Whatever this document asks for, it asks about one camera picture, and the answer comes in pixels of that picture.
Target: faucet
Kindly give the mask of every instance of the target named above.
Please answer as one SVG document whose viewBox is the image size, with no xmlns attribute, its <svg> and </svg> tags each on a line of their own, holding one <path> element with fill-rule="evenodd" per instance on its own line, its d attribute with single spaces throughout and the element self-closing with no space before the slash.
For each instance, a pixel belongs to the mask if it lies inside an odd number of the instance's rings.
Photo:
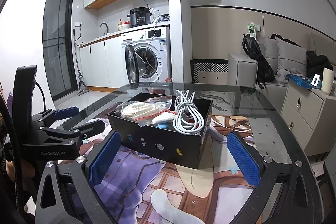
<svg viewBox="0 0 336 224">
<path fill-rule="evenodd" d="M 106 25 L 106 33 L 104 33 L 104 35 L 106 35 L 109 32 L 109 27 L 107 26 L 107 24 L 105 22 L 101 23 L 100 27 L 105 24 Z"/>
</svg>

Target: black box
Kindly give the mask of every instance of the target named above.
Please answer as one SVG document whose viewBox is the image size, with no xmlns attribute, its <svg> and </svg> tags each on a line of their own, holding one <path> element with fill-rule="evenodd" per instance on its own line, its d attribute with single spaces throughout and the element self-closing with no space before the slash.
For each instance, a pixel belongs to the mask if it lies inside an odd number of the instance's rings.
<svg viewBox="0 0 336 224">
<path fill-rule="evenodd" d="M 158 96 L 162 95 L 139 93 L 129 101 L 143 102 Z M 172 99 L 170 110 L 175 109 L 175 96 Z M 205 125 L 200 135 L 187 136 L 154 126 L 141 128 L 136 122 L 117 116 L 115 111 L 109 113 L 108 118 L 112 129 L 120 133 L 123 146 L 159 160 L 197 169 L 209 134 L 212 101 L 195 98 L 193 102 L 204 118 Z"/>
</svg>

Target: wall outlet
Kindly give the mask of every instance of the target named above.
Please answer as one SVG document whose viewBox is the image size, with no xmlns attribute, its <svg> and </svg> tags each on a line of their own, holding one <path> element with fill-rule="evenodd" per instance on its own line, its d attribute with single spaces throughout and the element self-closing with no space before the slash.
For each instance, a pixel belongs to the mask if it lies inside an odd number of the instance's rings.
<svg viewBox="0 0 336 224">
<path fill-rule="evenodd" d="M 254 26 L 255 26 L 255 30 L 256 30 L 257 32 L 261 32 L 260 25 L 254 24 Z"/>
</svg>

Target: drawer handle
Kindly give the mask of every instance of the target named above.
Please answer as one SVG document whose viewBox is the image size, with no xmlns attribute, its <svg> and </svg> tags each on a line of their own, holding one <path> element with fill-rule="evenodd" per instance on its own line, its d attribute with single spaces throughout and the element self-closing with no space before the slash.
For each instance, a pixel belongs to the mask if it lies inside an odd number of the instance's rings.
<svg viewBox="0 0 336 224">
<path fill-rule="evenodd" d="M 302 99 L 299 98 L 298 101 L 297 101 L 297 106 L 296 106 L 298 110 L 300 109 L 301 102 L 302 102 Z"/>
</svg>

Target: blue gripper pad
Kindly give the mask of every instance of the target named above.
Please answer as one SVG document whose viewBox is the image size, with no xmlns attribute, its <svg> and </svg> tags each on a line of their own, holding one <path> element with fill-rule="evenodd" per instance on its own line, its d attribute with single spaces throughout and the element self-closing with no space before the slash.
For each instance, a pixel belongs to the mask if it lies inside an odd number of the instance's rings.
<svg viewBox="0 0 336 224">
<path fill-rule="evenodd" d="M 79 108 L 74 106 L 74 107 L 68 107 L 65 109 L 56 110 L 54 113 L 54 117 L 56 120 L 63 120 L 66 118 L 77 116 L 78 114 L 79 114 Z"/>
<path fill-rule="evenodd" d="M 95 161 L 89 167 L 89 183 L 92 188 L 100 184 L 109 169 L 113 159 L 115 158 L 121 145 L 121 137 L 115 132 L 104 148 L 100 151 Z"/>
<path fill-rule="evenodd" d="M 257 187 L 260 182 L 259 167 L 251 157 L 250 153 L 233 133 L 229 133 L 226 141 L 227 148 L 235 159 L 247 183 Z"/>
</svg>

